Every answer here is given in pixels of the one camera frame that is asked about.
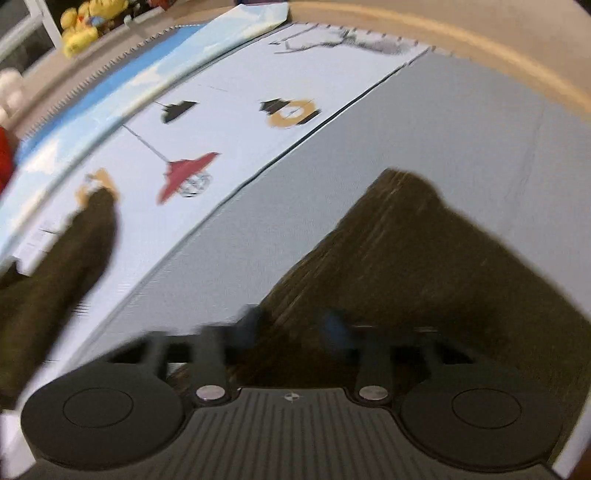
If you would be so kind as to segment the red plush toy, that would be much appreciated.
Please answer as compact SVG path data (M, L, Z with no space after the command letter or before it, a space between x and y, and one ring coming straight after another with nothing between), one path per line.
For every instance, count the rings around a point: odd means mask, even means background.
M9 184L15 171L14 154L18 142L5 128L0 128L0 192Z

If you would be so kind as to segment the grey and printed bed sheet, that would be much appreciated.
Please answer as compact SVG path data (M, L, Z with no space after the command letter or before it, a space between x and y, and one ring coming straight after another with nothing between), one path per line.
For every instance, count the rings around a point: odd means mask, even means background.
M117 230L105 271L5 419L11 479L564 479L590 443L590 388L546 463L467 471L387 407L338 384L240 386L188 404L157 453L108 470L37 459L21 428L51 381L151 332L231 324L384 170L414 174L552 285L590 325L590 124L528 88L415 40L290 22L156 95L85 155L3 256L31 275L90 194Z

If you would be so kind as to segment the brown corduroy pants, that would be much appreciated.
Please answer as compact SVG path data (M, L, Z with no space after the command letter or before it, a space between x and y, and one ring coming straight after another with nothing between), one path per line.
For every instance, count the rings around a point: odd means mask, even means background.
M1 405L12 408L74 308L102 276L117 220L107 189L31 275L1 275ZM228 358L240 386L338 384L318 320L409 330L430 326L521 370L558 400L567 429L590 388L590 325L552 285L449 208L420 177L384 170L331 233L263 298L256 342Z

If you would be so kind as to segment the wooden bed frame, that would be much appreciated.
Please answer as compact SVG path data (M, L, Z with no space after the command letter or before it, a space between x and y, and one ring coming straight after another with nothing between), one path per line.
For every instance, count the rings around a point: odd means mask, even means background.
M122 27L79 57L48 54L24 78L24 106L6 122L17 137L53 114L82 82L143 40L207 22L231 1L178 1ZM590 16L574 1L294 1L297 22L358 27L415 39L497 69L583 119L590 117Z

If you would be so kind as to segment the yellow plush toy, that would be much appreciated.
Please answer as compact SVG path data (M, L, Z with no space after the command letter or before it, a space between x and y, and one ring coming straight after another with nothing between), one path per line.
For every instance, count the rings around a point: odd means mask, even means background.
M73 58L83 52L128 6L129 2L123 0L91 0L65 10L60 17L64 56Z

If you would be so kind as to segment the white plush toy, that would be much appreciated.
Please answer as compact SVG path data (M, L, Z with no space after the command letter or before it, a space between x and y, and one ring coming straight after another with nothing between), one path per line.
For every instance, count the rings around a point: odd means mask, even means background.
M6 68L0 74L0 119L4 123L25 101L24 80L15 68Z

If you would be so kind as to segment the blue sky print pillow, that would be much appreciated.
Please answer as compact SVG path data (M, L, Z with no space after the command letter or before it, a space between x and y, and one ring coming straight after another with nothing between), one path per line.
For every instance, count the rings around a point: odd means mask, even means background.
M207 23L175 25L154 35L71 92L20 143L16 172L1 196L1 247L99 141L156 95L201 66L287 21L288 5L238 5Z

